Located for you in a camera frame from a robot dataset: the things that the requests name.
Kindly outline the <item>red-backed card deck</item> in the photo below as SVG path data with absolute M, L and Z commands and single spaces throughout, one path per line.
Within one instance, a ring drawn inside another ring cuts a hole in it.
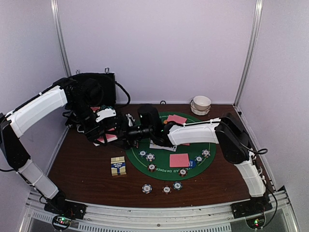
M 95 146 L 99 146 L 105 143 L 109 143 L 109 142 L 113 142 L 115 140 L 117 140 L 118 137 L 115 134 L 111 134 L 111 133 L 106 133 L 105 135 L 99 137 L 96 140 L 96 143 L 93 143 Z

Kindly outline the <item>fifty chips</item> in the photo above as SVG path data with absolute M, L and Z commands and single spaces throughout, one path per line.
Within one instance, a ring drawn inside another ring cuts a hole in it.
M 141 157 L 141 158 L 146 158 L 147 157 L 147 151 L 145 151 L 145 150 L 141 150 L 141 151 L 139 151 L 139 156 Z
M 204 160 L 203 156 L 196 156 L 196 157 L 195 157 L 195 162 L 196 162 L 197 164 L 200 164 L 203 160 Z

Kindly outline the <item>ten chips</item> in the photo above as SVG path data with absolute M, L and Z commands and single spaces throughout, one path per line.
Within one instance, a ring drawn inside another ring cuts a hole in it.
M 208 149 L 203 149 L 202 152 L 201 152 L 201 155 L 204 157 L 204 158 L 209 158 L 211 156 L 211 153 Z
M 145 158 L 146 158 L 146 160 L 147 160 L 148 162 L 152 162 L 152 161 L 155 160 L 155 155 L 152 154 L 152 153 L 149 153 L 149 154 L 146 155 Z

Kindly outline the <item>hundred chips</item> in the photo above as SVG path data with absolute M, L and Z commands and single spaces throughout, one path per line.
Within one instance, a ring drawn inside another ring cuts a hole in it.
M 155 172 L 156 171 L 156 165 L 151 163 L 147 166 L 148 171 Z
M 186 169 L 180 169 L 178 172 L 180 177 L 185 177 L 188 174 L 188 171 Z

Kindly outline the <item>dealt red card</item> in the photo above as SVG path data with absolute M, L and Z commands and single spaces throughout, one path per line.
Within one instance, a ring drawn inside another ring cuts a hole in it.
M 189 167 L 189 155 L 188 153 L 182 154 L 170 154 L 169 166 L 171 168 Z
M 167 118 L 167 122 L 176 122 L 178 124 L 184 124 L 187 121 L 187 118 L 179 116 L 179 115 L 169 115 Z

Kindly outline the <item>blue peach ten chip stack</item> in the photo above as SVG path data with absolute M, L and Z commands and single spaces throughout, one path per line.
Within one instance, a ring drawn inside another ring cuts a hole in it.
M 145 193 L 145 194 L 149 194 L 153 190 L 153 188 L 150 184 L 144 184 L 141 189 L 142 189 L 142 192 Z

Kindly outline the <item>brown hundred chip stack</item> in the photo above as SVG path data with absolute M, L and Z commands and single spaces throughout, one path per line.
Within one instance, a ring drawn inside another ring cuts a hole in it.
M 162 192 L 163 192 L 164 194 L 170 194 L 170 193 L 171 193 L 171 187 L 169 187 L 169 186 L 164 186 L 164 187 L 162 188 Z

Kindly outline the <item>blue small blind button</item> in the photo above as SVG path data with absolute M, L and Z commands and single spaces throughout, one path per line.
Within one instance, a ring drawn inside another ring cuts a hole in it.
M 193 169 L 196 167 L 196 162 L 194 160 L 189 160 L 189 166 L 190 169 Z

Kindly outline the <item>blue green fifty chip stack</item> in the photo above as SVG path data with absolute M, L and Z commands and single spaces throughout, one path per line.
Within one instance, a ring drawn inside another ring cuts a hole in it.
M 181 182 L 174 182 L 173 183 L 173 189 L 174 190 L 181 190 L 183 188 L 183 185 Z

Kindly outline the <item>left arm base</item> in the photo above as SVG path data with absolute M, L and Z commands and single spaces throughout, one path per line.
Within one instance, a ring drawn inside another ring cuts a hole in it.
M 64 201 L 63 203 L 47 202 L 44 210 L 71 219 L 83 219 L 87 206 L 82 203 Z

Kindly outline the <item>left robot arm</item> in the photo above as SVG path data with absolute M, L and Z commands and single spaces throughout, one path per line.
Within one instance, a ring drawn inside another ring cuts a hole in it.
M 113 108 L 101 107 L 103 97 L 104 91 L 95 79 L 82 82 L 75 76 L 65 77 L 13 111 L 0 115 L 0 148 L 9 166 L 37 189 L 60 215 L 70 209 L 65 194 L 34 163 L 20 137 L 54 110 L 66 107 L 83 126 L 87 139 L 97 143 L 105 131 L 103 121 L 116 115 Z

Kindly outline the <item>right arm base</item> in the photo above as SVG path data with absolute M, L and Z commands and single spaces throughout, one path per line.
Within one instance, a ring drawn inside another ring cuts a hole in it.
M 272 208 L 272 204 L 268 200 L 250 199 L 231 204 L 231 210 L 235 219 L 260 214 Z

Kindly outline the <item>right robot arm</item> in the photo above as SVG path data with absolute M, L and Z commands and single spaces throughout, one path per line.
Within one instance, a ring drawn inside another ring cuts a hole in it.
M 164 124 L 158 116 L 140 116 L 138 125 L 120 116 L 116 117 L 113 126 L 110 134 L 116 135 L 116 141 L 126 149 L 145 138 L 151 139 L 156 145 L 167 147 L 186 143 L 218 144 L 224 158 L 237 167 L 248 187 L 251 197 L 247 204 L 248 210 L 256 214 L 265 207 L 267 185 L 261 168 L 255 164 L 255 159 L 258 155 L 266 154 L 268 149 L 253 150 L 243 125 L 231 114 L 208 121 L 184 124 L 175 121 Z

